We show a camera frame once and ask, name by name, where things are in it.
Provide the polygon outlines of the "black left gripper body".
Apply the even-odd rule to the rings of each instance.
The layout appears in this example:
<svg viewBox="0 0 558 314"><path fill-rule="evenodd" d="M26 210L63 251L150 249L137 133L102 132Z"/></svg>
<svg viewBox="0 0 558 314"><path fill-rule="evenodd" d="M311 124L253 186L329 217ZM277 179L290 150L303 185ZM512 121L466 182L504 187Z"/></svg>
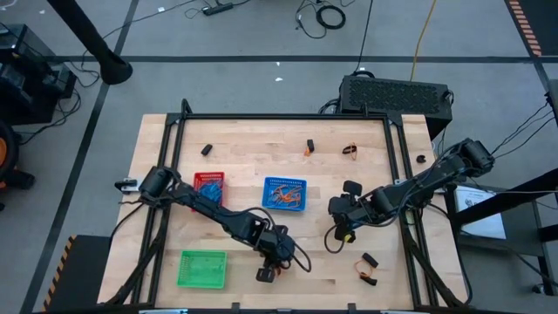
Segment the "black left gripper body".
<svg viewBox="0 0 558 314"><path fill-rule="evenodd" d="M264 267L289 267L295 251L295 242L288 235L277 235L274 226L259 235L255 249L263 256Z"/></svg>

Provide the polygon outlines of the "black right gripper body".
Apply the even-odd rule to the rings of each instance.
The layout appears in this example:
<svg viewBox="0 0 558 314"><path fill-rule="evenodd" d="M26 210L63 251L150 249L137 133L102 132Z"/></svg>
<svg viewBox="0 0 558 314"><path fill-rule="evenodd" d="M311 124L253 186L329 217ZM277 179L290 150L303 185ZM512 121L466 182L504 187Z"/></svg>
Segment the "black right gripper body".
<svg viewBox="0 0 558 314"><path fill-rule="evenodd" d="M359 201L356 196L349 194L332 197L328 213L338 227L347 230L363 225L379 226L386 222L386 214L377 211L369 201Z"/></svg>

